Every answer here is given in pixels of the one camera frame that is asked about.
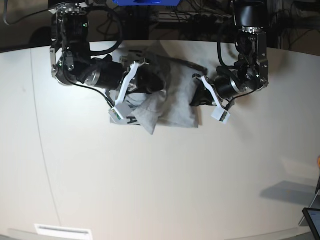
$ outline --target white vent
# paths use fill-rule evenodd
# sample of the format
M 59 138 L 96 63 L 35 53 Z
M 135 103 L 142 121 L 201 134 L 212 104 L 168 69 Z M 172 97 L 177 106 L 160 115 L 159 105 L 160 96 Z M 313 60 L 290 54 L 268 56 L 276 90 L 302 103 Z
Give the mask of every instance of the white vent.
M 92 232 L 89 229 L 49 226 L 42 224 L 35 224 L 34 226 L 39 235 L 74 240 L 93 240 Z

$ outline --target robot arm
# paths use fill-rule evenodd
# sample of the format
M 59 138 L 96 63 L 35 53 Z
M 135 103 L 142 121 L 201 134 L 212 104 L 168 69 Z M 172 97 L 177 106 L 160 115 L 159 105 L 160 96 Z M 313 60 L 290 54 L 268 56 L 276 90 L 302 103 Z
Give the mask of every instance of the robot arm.
M 90 87 L 117 90 L 130 93 L 129 84 L 135 79 L 132 89 L 140 93 L 151 94 L 149 90 L 160 91 L 164 84 L 158 81 L 146 81 L 148 65 L 145 62 L 124 64 L 114 62 L 111 52 L 116 50 L 123 38 L 122 24 L 118 15 L 106 6 L 89 6 L 85 0 L 49 0 L 52 18 L 52 46 L 50 48 L 52 76 L 64 85 L 85 84 Z M 227 66 L 222 57 L 221 37 L 224 30 L 232 24 L 232 19 L 222 24 L 217 38 L 218 58 L 221 66 L 217 67 L 218 77 L 208 79 L 197 76 L 200 84 L 191 106 L 216 105 L 214 118 L 226 122 L 229 109 L 236 98 L 251 94 L 268 86 L 269 62 L 267 59 L 267 34 L 264 28 L 269 26 L 267 0 L 234 0 L 234 24 L 238 28 L 235 41 L 239 52 L 238 61 Z M 90 50 L 87 41 L 89 22 L 87 15 L 91 11 L 105 11 L 118 23 L 119 40 L 110 49 L 100 52 Z M 56 52 L 62 49 L 62 57 L 57 61 Z M 107 55 L 104 59 L 92 56 Z M 105 99 L 111 108 L 116 107 L 107 96 Z M 224 107 L 223 101 L 229 104 Z M 116 117 L 122 119 L 125 114 Z
M 269 27 L 268 8 L 266 0 L 235 0 L 234 24 L 238 28 L 235 46 L 239 52 L 238 61 L 233 66 L 227 66 L 222 57 L 221 38 L 227 27 L 233 24 L 232 19 L 225 22 L 217 36 L 217 51 L 221 66 L 217 67 L 216 79 L 208 79 L 212 90 L 200 84 L 192 106 L 215 105 L 219 110 L 217 116 L 212 116 L 226 123 L 229 109 L 235 99 L 266 88 L 269 84 L 269 61 L 267 58 L 267 34 L 264 29 Z

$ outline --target gray cloth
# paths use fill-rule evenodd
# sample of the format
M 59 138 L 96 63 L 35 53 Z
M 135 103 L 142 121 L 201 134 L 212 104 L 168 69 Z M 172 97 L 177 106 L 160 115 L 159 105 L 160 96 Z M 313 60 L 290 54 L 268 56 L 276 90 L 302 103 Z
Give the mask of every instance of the gray cloth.
M 198 128 L 196 112 L 190 103 L 200 83 L 193 79 L 193 74 L 205 74 L 198 71 L 203 68 L 194 63 L 170 58 L 160 42 L 145 50 L 142 57 L 151 62 L 152 72 L 163 80 L 165 88 L 151 95 L 136 93 L 125 98 L 134 109 L 132 114 L 139 124 L 151 135 L 157 124 Z

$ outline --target white tabletop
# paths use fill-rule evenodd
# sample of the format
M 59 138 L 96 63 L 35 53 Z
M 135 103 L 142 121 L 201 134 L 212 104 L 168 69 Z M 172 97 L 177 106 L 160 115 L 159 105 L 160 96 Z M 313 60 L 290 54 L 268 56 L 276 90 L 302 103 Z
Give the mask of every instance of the white tabletop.
M 204 65 L 210 74 L 219 65 L 215 43 L 161 43 L 172 57 Z M 227 49 L 234 57 L 237 52 L 223 45 L 225 62 L 232 64 Z M 94 240 L 298 233 L 319 176 L 320 57 L 269 49 L 269 87 L 237 100 L 227 125 L 204 106 L 198 129 L 157 126 L 150 136 L 140 126 L 111 124 L 99 94 L 52 79 L 48 47 L 30 51 L 41 143 L 63 227 L 91 229 Z M 34 223 L 57 224 L 32 221 L 26 219 L 26 231 Z

